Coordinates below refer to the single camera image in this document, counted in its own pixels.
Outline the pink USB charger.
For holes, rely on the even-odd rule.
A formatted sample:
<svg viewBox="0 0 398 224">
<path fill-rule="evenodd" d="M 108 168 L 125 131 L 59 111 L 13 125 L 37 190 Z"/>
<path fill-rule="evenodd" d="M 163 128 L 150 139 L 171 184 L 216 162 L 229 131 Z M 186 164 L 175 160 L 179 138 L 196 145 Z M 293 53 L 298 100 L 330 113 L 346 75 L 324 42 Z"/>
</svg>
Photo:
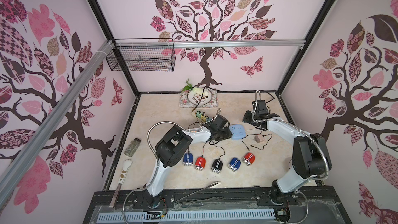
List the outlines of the pink USB charger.
<svg viewBox="0 0 398 224">
<path fill-rule="evenodd" d="M 264 136 L 263 135 L 256 135 L 255 137 L 254 137 L 254 139 L 255 139 L 255 141 L 257 142 L 257 143 L 262 143 L 262 142 L 264 142 L 265 141 L 265 138 L 264 138 Z"/>
</svg>

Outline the black electric shaver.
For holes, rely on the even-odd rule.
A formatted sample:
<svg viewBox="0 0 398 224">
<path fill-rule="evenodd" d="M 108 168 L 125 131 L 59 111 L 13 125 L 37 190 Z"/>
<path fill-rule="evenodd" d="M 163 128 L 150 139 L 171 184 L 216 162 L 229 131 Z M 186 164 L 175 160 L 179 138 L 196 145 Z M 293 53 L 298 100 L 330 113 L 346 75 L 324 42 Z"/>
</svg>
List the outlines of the black electric shaver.
<svg viewBox="0 0 398 224">
<path fill-rule="evenodd" d="M 221 161 L 221 159 L 216 159 L 213 161 L 211 165 L 211 171 L 216 174 L 220 174 L 222 171 L 222 167 L 223 167 L 223 162 Z"/>
</svg>

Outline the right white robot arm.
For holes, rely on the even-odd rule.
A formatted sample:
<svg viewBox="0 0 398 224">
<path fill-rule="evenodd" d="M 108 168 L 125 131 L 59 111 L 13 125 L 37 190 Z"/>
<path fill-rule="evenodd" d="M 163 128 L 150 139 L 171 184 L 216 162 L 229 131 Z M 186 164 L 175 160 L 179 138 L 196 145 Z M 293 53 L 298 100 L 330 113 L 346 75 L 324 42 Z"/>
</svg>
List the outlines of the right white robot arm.
<svg viewBox="0 0 398 224">
<path fill-rule="evenodd" d="M 276 195 L 294 192 L 312 180 L 328 178 L 332 162 L 322 135 L 310 134 L 271 114 L 264 100 L 255 100 L 252 106 L 253 110 L 245 113 L 243 122 L 271 131 L 293 147 L 292 168 L 273 182 Z"/>
</svg>

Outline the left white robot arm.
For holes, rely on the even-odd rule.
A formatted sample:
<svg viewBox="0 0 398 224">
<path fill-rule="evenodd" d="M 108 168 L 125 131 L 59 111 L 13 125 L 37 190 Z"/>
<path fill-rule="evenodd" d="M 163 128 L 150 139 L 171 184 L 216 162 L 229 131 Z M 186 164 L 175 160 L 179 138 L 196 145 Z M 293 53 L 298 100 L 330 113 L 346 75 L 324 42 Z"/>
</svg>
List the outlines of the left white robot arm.
<svg viewBox="0 0 398 224">
<path fill-rule="evenodd" d="M 155 146 L 152 146 L 149 139 L 151 131 L 162 124 L 171 124 L 172 127 Z M 147 143 L 155 155 L 155 166 L 150 181 L 145 185 L 145 191 L 151 197 L 158 196 L 164 190 L 170 168 L 181 161 L 190 145 L 230 139 L 232 132 L 229 127 L 229 121 L 222 115 L 217 115 L 194 129 L 183 128 L 171 121 L 162 121 L 152 126 L 147 133 Z"/>
</svg>

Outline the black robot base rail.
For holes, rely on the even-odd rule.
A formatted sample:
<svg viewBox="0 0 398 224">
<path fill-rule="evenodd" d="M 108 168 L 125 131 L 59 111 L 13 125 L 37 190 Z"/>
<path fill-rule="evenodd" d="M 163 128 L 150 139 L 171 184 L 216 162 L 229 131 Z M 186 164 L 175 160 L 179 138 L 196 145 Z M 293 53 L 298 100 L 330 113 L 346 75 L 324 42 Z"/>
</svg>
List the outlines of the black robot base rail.
<svg viewBox="0 0 398 224">
<path fill-rule="evenodd" d="M 309 186 L 298 193 L 290 193 L 278 203 L 271 200 L 268 187 L 249 188 L 212 187 L 190 196 L 179 203 L 176 200 L 198 189 L 166 189 L 157 197 L 138 190 L 123 190 L 116 205 L 110 208 L 113 191 L 99 191 L 93 195 L 83 222 L 96 224 L 100 213 L 202 211 L 230 209 L 273 209 L 275 219 L 187 221 L 176 223 L 149 222 L 138 224 L 349 224 L 342 201 L 331 186 Z"/>
</svg>

